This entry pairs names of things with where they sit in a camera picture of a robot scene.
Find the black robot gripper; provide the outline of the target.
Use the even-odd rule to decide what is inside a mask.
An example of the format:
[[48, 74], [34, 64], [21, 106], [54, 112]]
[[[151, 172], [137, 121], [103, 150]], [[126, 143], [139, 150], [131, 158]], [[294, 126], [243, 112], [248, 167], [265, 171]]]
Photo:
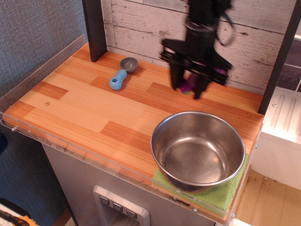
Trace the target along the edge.
[[185, 71], [197, 74], [194, 99], [199, 99], [211, 82], [206, 74], [213, 76], [211, 69], [221, 68], [228, 72], [230, 62], [220, 56], [214, 49], [217, 36], [216, 26], [186, 27], [185, 40], [163, 39], [164, 47], [161, 59], [170, 65], [171, 86], [174, 90], [180, 87]]

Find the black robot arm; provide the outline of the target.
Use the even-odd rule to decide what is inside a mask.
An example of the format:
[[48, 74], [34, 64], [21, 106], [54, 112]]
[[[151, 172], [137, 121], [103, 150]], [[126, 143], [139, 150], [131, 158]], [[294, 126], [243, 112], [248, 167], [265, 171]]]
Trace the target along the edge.
[[194, 99], [199, 99], [210, 82], [225, 85], [232, 68], [214, 48], [220, 17], [232, 24], [225, 13], [231, 1], [190, 0], [188, 5], [185, 40], [163, 39], [161, 59], [170, 65], [172, 88], [192, 91]]

